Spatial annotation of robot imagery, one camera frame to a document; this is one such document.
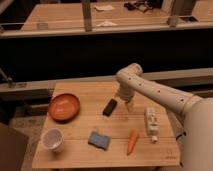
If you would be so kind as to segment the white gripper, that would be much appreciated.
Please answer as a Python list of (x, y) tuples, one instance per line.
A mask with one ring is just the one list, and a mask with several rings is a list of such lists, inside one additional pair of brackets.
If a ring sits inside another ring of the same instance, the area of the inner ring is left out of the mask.
[(127, 111), (131, 113), (134, 109), (134, 100), (132, 99), (134, 97), (134, 90), (129, 86), (120, 84), (116, 95), (126, 102)]

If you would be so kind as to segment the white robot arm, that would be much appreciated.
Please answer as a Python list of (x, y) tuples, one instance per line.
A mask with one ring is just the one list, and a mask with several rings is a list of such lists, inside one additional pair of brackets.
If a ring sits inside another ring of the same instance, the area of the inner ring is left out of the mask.
[(138, 92), (184, 118), (180, 162), (182, 171), (213, 171), (213, 98), (165, 86), (141, 77), (143, 70), (132, 63), (116, 73), (117, 95), (129, 102)]

